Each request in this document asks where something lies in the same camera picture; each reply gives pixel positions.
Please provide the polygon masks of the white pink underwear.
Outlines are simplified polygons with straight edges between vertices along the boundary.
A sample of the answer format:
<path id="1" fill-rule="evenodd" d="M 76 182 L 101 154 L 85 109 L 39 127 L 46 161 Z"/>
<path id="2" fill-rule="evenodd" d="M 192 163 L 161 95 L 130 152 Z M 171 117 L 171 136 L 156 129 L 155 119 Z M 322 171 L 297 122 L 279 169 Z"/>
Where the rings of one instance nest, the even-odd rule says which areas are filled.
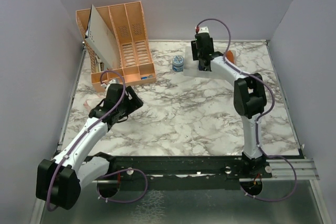
<path id="1" fill-rule="evenodd" d="M 90 111 L 93 109 L 98 103 L 100 102 L 100 99 L 87 99 L 83 106 L 87 111 Z"/>

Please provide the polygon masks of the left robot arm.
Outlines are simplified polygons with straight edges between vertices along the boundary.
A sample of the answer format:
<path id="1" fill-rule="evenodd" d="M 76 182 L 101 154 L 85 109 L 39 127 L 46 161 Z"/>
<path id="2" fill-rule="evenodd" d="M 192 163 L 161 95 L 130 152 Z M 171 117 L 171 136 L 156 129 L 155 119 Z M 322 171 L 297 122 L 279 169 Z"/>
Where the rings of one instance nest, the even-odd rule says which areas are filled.
<path id="1" fill-rule="evenodd" d="M 69 210 L 89 183 L 100 176 L 112 178 L 116 166 L 108 158 L 102 154 L 89 161 L 86 158 L 115 124 L 142 105 L 143 101 L 131 86 L 109 85 L 106 97 L 90 111 L 83 128 L 70 144 L 51 160 L 44 159 L 38 165 L 36 197 Z"/>

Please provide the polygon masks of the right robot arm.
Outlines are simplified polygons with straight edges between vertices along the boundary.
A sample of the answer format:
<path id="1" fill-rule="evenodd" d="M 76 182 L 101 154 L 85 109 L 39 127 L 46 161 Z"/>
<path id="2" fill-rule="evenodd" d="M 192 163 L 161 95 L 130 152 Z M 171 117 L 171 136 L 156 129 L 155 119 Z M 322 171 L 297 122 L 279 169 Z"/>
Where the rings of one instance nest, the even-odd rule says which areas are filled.
<path id="1" fill-rule="evenodd" d="M 244 131 L 241 171 L 246 177 L 254 177 L 266 162 L 260 150 L 260 126 L 257 122 L 267 104 L 264 85 L 257 80 L 261 75 L 243 72 L 229 61 L 227 53 L 215 51 L 213 39 L 207 31 L 198 31 L 191 46 L 193 60 L 198 61 L 199 70 L 220 75 L 234 88 L 233 104 L 241 116 Z"/>

